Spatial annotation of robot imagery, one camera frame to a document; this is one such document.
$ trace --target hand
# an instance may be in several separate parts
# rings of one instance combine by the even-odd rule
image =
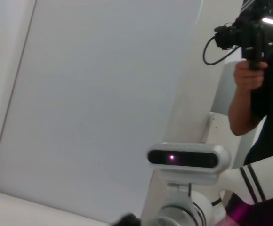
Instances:
[[[237,89],[242,91],[251,91],[262,86],[264,80],[263,69],[266,69],[268,64],[260,62],[258,66],[261,70],[252,71],[249,68],[249,61],[242,61],[236,65],[234,77]]]

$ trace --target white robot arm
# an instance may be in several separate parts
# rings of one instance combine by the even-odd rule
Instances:
[[[247,204],[273,198],[273,157],[227,170],[230,155],[220,145],[162,143],[152,147],[147,160],[168,184],[167,202],[150,225],[213,225],[210,200],[192,191],[191,184],[214,185],[219,192],[230,190]]]

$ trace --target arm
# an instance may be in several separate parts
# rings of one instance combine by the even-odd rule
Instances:
[[[265,69],[267,64],[261,62],[259,66]],[[262,119],[252,111],[252,91],[262,86],[264,71],[251,71],[249,62],[243,61],[236,65],[234,77],[237,89],[228,117],[233,134],[240,136],[253,130]]]

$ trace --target black shirt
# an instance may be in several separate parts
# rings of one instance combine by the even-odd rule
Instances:
[[[253,114],[261,119],[266,116],[266,120],[259,139],[248,153],[244,165],[273,156],[273,56],[268,64],[262,87],[254,90],[251,96]],[[273,226],[273,199],[251,206],[233,194],[227,206],[227,213],[240,226]]]

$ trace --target person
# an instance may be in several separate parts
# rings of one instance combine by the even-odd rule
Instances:
[[[273,56],[258,66],[261,70],[252,71],[248,61],[236,65],[237,88],[228,114],[231,130],[238,136],[253,130],[266,117],[244,165],[273,156]],[[240,226],[273,226],[273,199],[247,205],[233,194],[226,210]]]

